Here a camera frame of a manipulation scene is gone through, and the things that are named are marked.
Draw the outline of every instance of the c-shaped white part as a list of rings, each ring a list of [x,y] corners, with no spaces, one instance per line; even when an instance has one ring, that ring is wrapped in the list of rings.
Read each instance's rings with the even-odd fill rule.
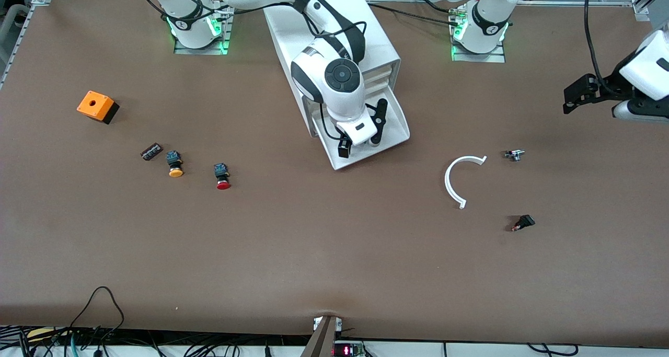
[[[464,200],[461,198],[459,195],[456,194],[455,190],[453,190],[453,186],[451,186],[451,169],[453,169],[456,164],[459,162],[467,161],[467,162],[473,162],[475,164],[483,165],[483,162],[486,161],[488,157],[483,156],[483,158],[479,158],[473,155],[466,155],[463,157],[460,157],[458,159],[455,159],[451,164],[448,166],[448,169],[446,169],[446,175],[444,176],[444,183],[446,185],[446,191],[448,192],[449,195],[451,195],[451,198],[454,198],[454,200],[458,203],[460,203],[460,209],[464,208],[464,205],[467,204],[467,200]]]

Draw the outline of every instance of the robot control button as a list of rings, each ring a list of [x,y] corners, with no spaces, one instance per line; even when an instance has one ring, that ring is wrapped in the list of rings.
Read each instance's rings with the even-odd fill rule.
[[[344,84],[344,92],[353,92],[358,88],[358,85],[360,85],[360,83],[357,81],[349,81],[348,83]]]
[[[328,83],[328,86],[334,90],[341,90],[342,88],[342,83],[339,81],[335,80],[335,77],[332,76],[332,74],[326,74],[325,75],[325,81]]]
[[[351,78],[351,69],[346,66],[337,66],[334,68],[334,78],[337,81],[340,81],[342,83],[346,83],[346,81],[349,81],[349,78]]]

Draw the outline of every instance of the black wire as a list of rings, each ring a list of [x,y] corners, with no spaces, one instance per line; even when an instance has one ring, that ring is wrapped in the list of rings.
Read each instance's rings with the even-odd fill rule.
[[[151,343],[153,344],[153,349],[157,350],[158,355],[160,355],[160,357],[167,357],[165,355],[165,353],[163,353],[163,351],[161,351],[160,348],[158,348],[158,345],[156,345],[156,340],[153,340],[153,335],[151,335],[151,331],[149,331],[147,329],[146,333],[148,333],[148,337],[151,338]]]
[[[30,354],[28,352],[28,338],[26,334],[24,333],[23,329],[19,327],[19,345],[21,346],[21,353],[24,355],[24,357],[29,357]]]
[[[328,128],[325,126],[325,117],[323,117],[323,104],[320,103],[320,121],[323,123],[323,129],[325,130],[325,135],[328,135],[328,137],[332,140],[337,140],[337,141],[346,141],[349,140],[348,137],[334,137],[330,135],[328,132]]]
[[[158,12],[160,13],[161,16],[166,17],[166,18],[168,18],[168,19],[174,19],[174,20],[176,20],[176,21],[197,21],[197,20],[199,20],[199,19],[201,19],[201,18],[208,17],[208,16],[211,16],[212,14],[214,14],[214,12],[209,12],[208,14],[204,14],[204,15],[199,16],[199,17],[187,17],[187,18],[174,17],[174,16],[170,16],[170,15],[166,14],[165,11],[163,11],[162,9],[160,9],[157,5],[153,4],[153,2],[151,2],[151,0],[146,0],[146,2],[147,2],[148,4],[150,4],[151,7],[153,7],[153,9],[155,9],[156,11],[158,11]]]
[[[93,343],[93,338],[95,338],[95,335],[98,333],[98,331],[100,331],[100,326],[97,326],[95,329],[93,329],[93,335],[88,338],[87,343],[82,343],[81,347],[79,347],[79,350],[86,350],[86,348],[90,347],[90,345]]]
[[[597,81],[607,90],[607,92],[612,95],[618,94],[618,92],[609,88],[609,84],[604,81],[602,73],[599,71],[599,64],[597,63],[597,55],[595,55],[595,46],[592,45],[592,37],[590,36],[590,22],[588,19],[588,12],[590,11],[590,0],[585,0],[583,3],[583,26],[585,28],[585,39],[587,40],[587,47],[590,50],[590,60],[592,60],[592,66],[595,68],[595,76],[597,76]]]
[[[576,344],[573,345],[574,351],[571,353],[555,352],[554,350],[550,350],[545,343],[541,343],[541,346],[544,347],[543,350],[533,347],[531,343],[527,343],[527,346],[530,347],[530,349],[534,350],[535,352],[547,354],[548,357],[552,357],[552,355],[562,355],[563,357],[572,357],[572,355],[579,354],[579,346]]]
[[[53,347],[55,346],[55,343],[58,341],[58,338],[61,337],[61,336],[63,335],[63,333],[67,332],[68,329],[69,329],[69,328],[62,328],[62,329],[54,330],[54,331],[53,331],[53,335],[52,335],[52,337],[51,337],[51,343],[50,343],[49,346],[46,348],[46,351],[44,352],[44,355],[43,355],[44,357],[46,357],[46,355],[47,355],[48,353],[50,353],[51,355],[53,355],[53,352],[52,352],[51,348],[53,348]],[[32,350],[32,352],[31,352],[31,354],[34,355],[36,349],[37,349],[37,346],[33,347],[33,350]]]
[[[390,12],[397,12],[398,14],[403,14],[403,15],[410,16],[410,17],[415,17],[416,19],[434,21],[434,22],[438,22],[438,23],[442,23],[442,24],[446,24],[446,25],[450,25],[450,26],[458,26],[458,23],[456,23],[454,21],[445,21],[445,20],[440,20],[440,19],[433,19],[432,17],[426,17],[426,16],[420,16],[420,15],[416,15],[416,14],[411,14],[411,13],[406,12],[406,11],[400,11],[399,9],[386,7],[385,5],[370,4],[370,6],[371,7],[377,7],[377,8],[380,8],[380,9],[385,9],[386,11],[390,11]]]
[[[107,293],[109,293],[109,297],[112,299],[112,303],[114,304],[114,307],[117,308],[117,310],[119,310],[119,314],[121,316],[121,321],[120,321],[119,325],[110,329],[109,331],[107,331],[107,333],[105,335],[102,336],[102,340],[104,340],[107,336],[109,336],[110,333],[113,333],[120,326],[122,326],[123,322],[125,321],[125,314],[123,313],[123,310],[120,308],[119,304],[117,304],[117,299],[114,298],[114,293],[112,293],[112,291],[107,286],[101,285],[101,286],[98,286],[97,288],[95,288],[95,290],[93,290],[93,293],[91,293],[90,297],[88,298],[88,302],[86,302],[86,306],[84,306],[82,311],[79,312],[79,314],[77,314],[77,316],[74,317],[74,319],[72,319],[72,322],[70,323],[70,328],[72,328],[72,326],[74,326],[74,322],[77,321],[77,319],[79,319],[80,316],[82,316],[82,314],[86,311],[86,309],[88,309],[88,305],[90,305],[90,302],[93,300],[93,297],[95,297],[95,293],[97,293],[98,290],[106,290]]]
[[[235,14],[236,15],[248,14],[249,12],[259,11],[259,10],[267,8],[267,7],[277,7],[277,5],[288,5],[288,6],[292,7],[292,4],[290,4],[290,3],[281,2],[281,3],[273,3],[273,4],[263,5],[262,7],[258,7],[258,8],[254,8],[254,9],[244,9],[242,11],[239,11],[239,10],[235,9]]]
[[[105,345],[105,341],[102,341],[102,350],[105,351],[105,357],[109,357],[109,353],[107,352],[107,346]]]
[[[430,7],[436,9],[439,12],[444,12],[445,14],[450,14],[451,10],[450,9],[443,9],[439,7],[438,5],[434,4],[431,0],[423,0],[423,2],[426,2]]]
[[[346,26],[346,28],[342,28],[341,30],[335,31],[334,33],[327,33],[327,32],[326,32],[326,33],[320,33],[320,32],[319,32],[319,33],[316,33],[316,32],[314,31],[314,30],[316,30],[316,24],[313,22],[313,20],[311,20],[307,15],[304,15],[304,19],[306,20],[306,25],[309,27],[309,31],[310,31],[311,34],[313,34],[313,36],[316,37],[316,38],[324,38],[324,37],[336,36],[337,34],[342,34],[342,33],[344,33],[345,31],[347,31],[347,30],[351,30],[351,29],[353,29],[354,27],[356,27],[356,26],[358,26],[358,25],[362,25],[362,26],[363,26],[363,30],[362,30],[363,35],[365,35],[365,33],[366,33],[366,31],[367,31],[367,23],[366,23],[366,21],[358,21],[358,22],[354,22],[354,23],[352,23],[352,24]]]
[[[218,12],[218,11],[220,11],[221,9],[226,9],[226,8],[229,7],[229,5],[222,5],[222,6],[221,6],[220,8],[218,8],[218,9],[212,9],[212,8],[207,7],[206,5],[202,4],[202,1],[201,1],[201,0],[191,0],[191,2],[194,2],[195,4],[199,5],[200,7],[204,8],[204,9],[207,9],[208,11],[211,11],[211,12]]]

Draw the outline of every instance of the orange box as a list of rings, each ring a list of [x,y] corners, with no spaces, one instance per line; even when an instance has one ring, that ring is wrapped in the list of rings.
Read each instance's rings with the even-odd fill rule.
[[[119,111],[119,105],[112,98],[89,90],[79,103],[77,111],[98,122],[109,124]]]

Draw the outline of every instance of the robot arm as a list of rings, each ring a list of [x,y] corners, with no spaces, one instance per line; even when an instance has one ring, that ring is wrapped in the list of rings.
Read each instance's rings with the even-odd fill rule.
[[[336,128],[353,145],[377,133],[365,106],[365,83],[358,63],[365,57],[365,36],[326,0],[224,0],[238,9],[289,4],[305,16],[318,36],[294,58],[291,75],[303,95],[327,105]]]
[[[586,74],[566,88],[564,114],[588,103],[619,100],[613,107],[616,118],[669,123],[669,21],[646,36],[603,80],[606,86]]]
[[[185,47],[202,48],[217,34],[210,21],[220,2],[213,0],[158,0],[169,15],[177,40]],[[318,35],[291,64],[292,79],[305,97],[325,104],[339,132],[353,145],[360,145],[377,133],[365,106],[365,83],[358,63],[365,57],[365,36],[326,0],[223,0],[236,9],[258,9],[291,5],[305,16]]]
[[[476,54],[494,50],[509,26],[509,17],[519,0],[470,0],[461,7],[464,19],[456,19],[459,29],[454,39]]]

